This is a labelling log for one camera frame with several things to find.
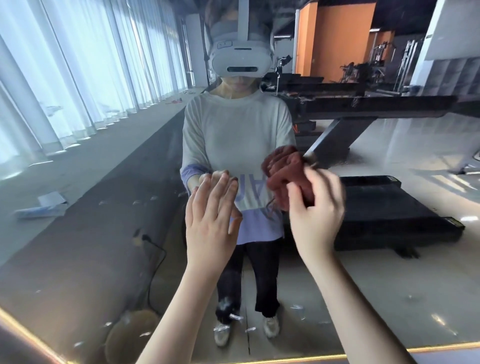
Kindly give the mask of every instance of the black platform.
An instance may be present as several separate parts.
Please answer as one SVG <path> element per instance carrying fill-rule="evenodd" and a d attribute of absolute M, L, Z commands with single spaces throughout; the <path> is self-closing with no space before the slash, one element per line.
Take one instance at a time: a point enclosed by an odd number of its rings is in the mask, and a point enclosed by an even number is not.
<path fill-rule="evenodd" d="M 438 243 L 455 243 L 464 226 L 440 217 L 401 189 L 391 176 L 342 177 L 347 201 L 335 250 L 405 250 Z M 286 237 L 291 232 L 286 226 Z"/>

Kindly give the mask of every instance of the orange wall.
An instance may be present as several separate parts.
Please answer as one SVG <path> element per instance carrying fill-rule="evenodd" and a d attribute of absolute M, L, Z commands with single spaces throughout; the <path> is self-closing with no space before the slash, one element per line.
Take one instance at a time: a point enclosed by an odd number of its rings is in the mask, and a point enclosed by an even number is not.
<path fill-rule="evenodd" d="M 300 73 L 302 76 L 310 76 L 316 19 L 316 2 L 311 2 L 300 10 L 295 73 Z"/>
<path fill-rule="evenodd" d="M 395 36 L 395 31 L 388 31 L 388 32 L 378 32 L 377 40 L 375 42 L 375 45 L 378 46 L 382 44 L 383 42 L 388 42 L 392 43 L 393 38 Z M 370 59 L 370 51 L 372 50 L 373 47 L 373 41 L 375 40 L 375 33 L 370 33 L 368 36 L 368 44 L 367 44 L 367 49 L 365 50 L 365 58 L 364 62 L 368 62 Z M 388 46 L 386 51 L 384 52 L 384 60 L 390 61 L 390 57 L 392 56 L 392 46 Z"/>
<path fill-rule="evenodd" d="M 323 76 L 326 83 L 338 82 L 343 75 L 340 66 L 363 63 L 375 5 L 318 7 L 311 76 Z"/>

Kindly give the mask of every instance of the forearm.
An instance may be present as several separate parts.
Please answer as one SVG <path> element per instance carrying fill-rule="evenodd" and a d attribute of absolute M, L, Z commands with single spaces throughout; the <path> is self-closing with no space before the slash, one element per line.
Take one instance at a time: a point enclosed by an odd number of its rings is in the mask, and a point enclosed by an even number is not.
<path fill-rule="evenodd" d="M 201 174 L 195 174 L 188 179 L 187 187 L 190 190 L 190 192 L 193 191 L 195 187 L 200 186 L 200 176 Z"/>
<path fill-rule="evenodd" d="M 202 277 L 188 267 L 160 324 L 137 364 L 187 364 L 218 277 Z"/>
<path fill-rule="evenodd" d="M 310 265 L 350 364 L 415 363 L 333 254 Z"/>

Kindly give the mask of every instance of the woman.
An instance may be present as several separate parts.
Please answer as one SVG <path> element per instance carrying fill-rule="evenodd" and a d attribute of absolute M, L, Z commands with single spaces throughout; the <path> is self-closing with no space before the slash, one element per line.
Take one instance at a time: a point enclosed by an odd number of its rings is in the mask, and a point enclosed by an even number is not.
<path fill-rule="evenodd" d="M 264 9 L 251 17 L 265 18 Z M 211 27 L 223 20 L 238 19 L 238 0 L 210 0 L 205 23 Z M 270 20 L 265 22 L 271 29 Z M 225 346 L 230 336 L 231 314 L 241 303 L 241 271 L 246 254 L 255 273 L 255 310 L 264 316 L 268 338 L 278 335 L 276 316 L 279 241 L 283 238 L 280 212 L 267 207 L 273 195 L 265 185 L 263 160 L 277 147 L 294 145 L 291 115 L 281 99 L 259 90 L 259 80 L 222 77 L 211 92 L 197 96 L 185 109 L 181 176 L 190 191 L 200 185 L 202 175 L 228 170 L 238 178 L 235 205 L 243 215 L 237 247 L 217 283 L 218 319 L 215 342 Z"/>

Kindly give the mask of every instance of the hand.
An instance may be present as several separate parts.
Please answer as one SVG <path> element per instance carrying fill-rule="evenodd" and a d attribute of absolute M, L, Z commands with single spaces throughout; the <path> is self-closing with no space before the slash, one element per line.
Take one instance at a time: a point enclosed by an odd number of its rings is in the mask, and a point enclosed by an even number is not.
<path fill-rule="evenodd" d="M 287 188 L 293 238 L 308 267 L 334 251 L 334 240 L 345 213 L 345 189 L 340 178 L 328 170 L 306 167 L 305 175 L 312 183 L 315 206 L 305 207 L 296 184 L 289 183 Z"/>
<path fill-rule="evenodd" d="M 220 275 L 235 246 L 241 217 L 230 223 L 238 181 L 222 173 L 213 188 L 206 175 L 190 196 L 185 214 L 187 269 L 198 274 Z"/>
<path fill-rule="evenodd" d="M 212 179 L 211 179 L 211 183 L 210 183 L 210 191 L 212 191 L 213 188 L 216 186 L 216 184 L 220 180 L 220 177 L 222 176 L 223 173 L 226 173 L 226 174 L 230 175 L 228 170 L 216 170 L 215 172 L 213 172 L 211 174 Z M 204 181 L 206 176 L 210 176 L 210 174 L 205 173 L 205 174 L 202 174 L 200 176 L 200 178 L 199 178 L 200 184 L 202 184 L 202 182 Z M 230 177 L 230 181 L 232 181 L 232 180 L 236 180 L 236 177 Z M 242 217 L 241 212 L 238 210 L 238 208 L 234 204 L 233 209 L 232 209 L 232 218 L 241 218 L 241 217 Z"/>

